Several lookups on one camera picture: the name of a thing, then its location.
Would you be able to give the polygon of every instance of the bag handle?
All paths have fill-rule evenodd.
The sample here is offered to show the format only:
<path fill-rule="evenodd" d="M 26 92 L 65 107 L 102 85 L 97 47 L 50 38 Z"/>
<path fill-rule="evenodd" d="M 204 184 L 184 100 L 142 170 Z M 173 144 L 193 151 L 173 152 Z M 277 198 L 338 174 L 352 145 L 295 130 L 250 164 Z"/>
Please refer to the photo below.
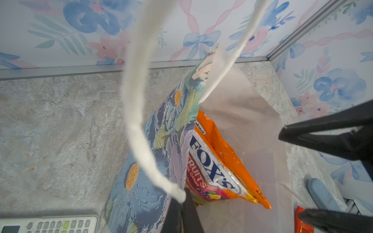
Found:
<path fill-rule="evenodd" d="M 128 59 L 122 74 L 121 92 L 127 137 L 135 159 L 154 186 L 161 188 L 182 203 L 185 201 L 185 191 L 159 171 L 141 127 L 144 92 L 150 59 L 155 51 L 156 33 L 173 9 L 175 2 L 175 0 L 150 0 L 144 6 L 137 28 L 131 35 Z"/>
<path fill-rule="evenodd" d="M 256 31 L 261 19 L 263 18 L 267 7 L 270 4 L 270 0 L 260 0 L 258 7 L 254 9 L 253 16 L 247 26 L 244 34 L 242 35 L 241 39 L 238 41 L 236 49 L 232 52 L 232 55 L 228 58 L 228 62 L 225 64 L 222 71 L 219 73 L 217 78 L 212 80 L 211 85 L 205 87 L 205 91 L 202 94 L 200 99 L 200 103 L 205 101 L 207 97 L 213 92 L 213 90 L 217 87 L 223 77 L 228 73 L 228 71 L 232 68 L 233 64 L 235 63 L 237 57 L 241 54 L 242 49 L 246 46 L 247 41 L 252 37 L 254 32 Z"/>

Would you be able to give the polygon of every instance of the gray stone floor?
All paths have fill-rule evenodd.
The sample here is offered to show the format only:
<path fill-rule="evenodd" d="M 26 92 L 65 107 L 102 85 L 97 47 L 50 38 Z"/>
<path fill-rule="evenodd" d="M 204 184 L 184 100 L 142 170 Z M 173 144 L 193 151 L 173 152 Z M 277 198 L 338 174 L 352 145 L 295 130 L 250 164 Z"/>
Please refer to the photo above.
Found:
<path fill-rule="evenodd" d="M 299 121 L 269 62 L 239 67 L 284 124 Z M 191 69 L 151 70 L 145 119 Z M 120 73 L 0 81 L 0 217 L 101 215 L 128 153 L 119 88 Z M 312 202 L 317 177 L 342 202 L 317 152 L 286 149 L 296 192 Z"/>

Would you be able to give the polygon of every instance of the yellow flower center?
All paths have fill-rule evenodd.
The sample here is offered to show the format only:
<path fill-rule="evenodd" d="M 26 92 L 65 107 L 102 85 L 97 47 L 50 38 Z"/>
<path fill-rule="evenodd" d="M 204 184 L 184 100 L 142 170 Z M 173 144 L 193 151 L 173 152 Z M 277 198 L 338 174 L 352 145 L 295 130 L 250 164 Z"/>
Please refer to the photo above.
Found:
<path fill-rule="evenodd" d="M 135 185 L 135 182 L 137 180 L 137 176 L 139 174 L 139 165 L 135 163 L 132 165 L 132 167 L 129 169 L 127 181 L 126 181 L 126 189 L 130 190 Z"/>
<path fill-rule="evenodd" d="M 181 99 L 181 89 L 179 89 L 175 94 L 175 106 L 178 107 Z"/>

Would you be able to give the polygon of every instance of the orange candy bag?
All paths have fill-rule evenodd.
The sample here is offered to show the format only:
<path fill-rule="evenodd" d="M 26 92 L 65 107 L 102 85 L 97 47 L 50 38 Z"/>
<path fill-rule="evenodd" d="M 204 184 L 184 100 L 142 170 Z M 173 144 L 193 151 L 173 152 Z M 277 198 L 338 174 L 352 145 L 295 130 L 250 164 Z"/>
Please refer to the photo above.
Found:
<path fill-rule="evenodd" d="M 295 233 L 314 233 L 315 228 L 308 225 L 307 223 L 302 222 L 298 218 L 298 214 L 302 212 L 304 209 L 300 206 L 297 207 L 295 210 Z"/>
<path fill-rule="evenodd" d="M 242 198 L 271 205 L 213 120 L 198 111 L 189 147 L 186 183 L 197 204 Z"/>

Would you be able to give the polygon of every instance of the red package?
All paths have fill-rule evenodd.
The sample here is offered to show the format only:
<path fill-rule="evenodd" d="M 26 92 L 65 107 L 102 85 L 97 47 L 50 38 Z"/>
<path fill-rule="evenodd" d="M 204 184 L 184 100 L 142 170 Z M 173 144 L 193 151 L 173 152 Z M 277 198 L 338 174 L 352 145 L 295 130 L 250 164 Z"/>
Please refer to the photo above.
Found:
<path fill-rule="evenodd" d="M 295 233 L 314 233 L 315 228 L 302 222 L 298 218 L 298 214 L 302 212 L 304 209 L 300 206 L 295 210 Z"/>

